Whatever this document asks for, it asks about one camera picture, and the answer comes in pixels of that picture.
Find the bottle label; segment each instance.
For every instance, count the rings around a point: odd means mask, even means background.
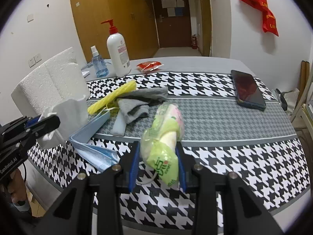
[[[118,48],[118,53],[120,55],[120,60],[124,68],[129,67],[130,62],[129,62],[129,57],[126,49],[126,44],[122,44],[117,47]]]

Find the phone screen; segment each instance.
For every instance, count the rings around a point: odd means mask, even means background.
[[[240,100],[265,105],[262,93],[252,75],[235,70],[232,70],[231,74]]]

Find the transparent blue liquid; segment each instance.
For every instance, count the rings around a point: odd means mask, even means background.
[[[94,69],[96,71],[97,78],[105,77],[109,74],[109,70],[102,59],[101,55],[92,58],[92,63],[94,65]]]

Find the smartphone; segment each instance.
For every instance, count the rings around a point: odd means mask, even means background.
[[[264,111],[265,100],[253,76],[240,71],[231,71],[235,90],[237,92],[237,103],[243,107]]]

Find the screw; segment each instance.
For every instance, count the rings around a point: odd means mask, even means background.
[[[195,170],[202,170],[202,169],[203,169],[203,166],[202,166],[201,164],[195,164],[195,165],[193,166],[193,168],[194,168]]]
[[[231,179],[236,179],[238,177],[238,174],[236,172],[233,172],[231,171],[228,176],[231,178]]]
[[[78,178],[79,180],[83,180],[83,179],[85,179],[85,177],[86,177],[86,174],[85,174],[85,173],[79,173],[79,174],[77,175],[77,178]]]
[[[114,164],[114,165],[112,166],[112,169],[113,169],[114,171],[119,171],[121,168],[122,168],[122,166],[120,166],[119,164]]]

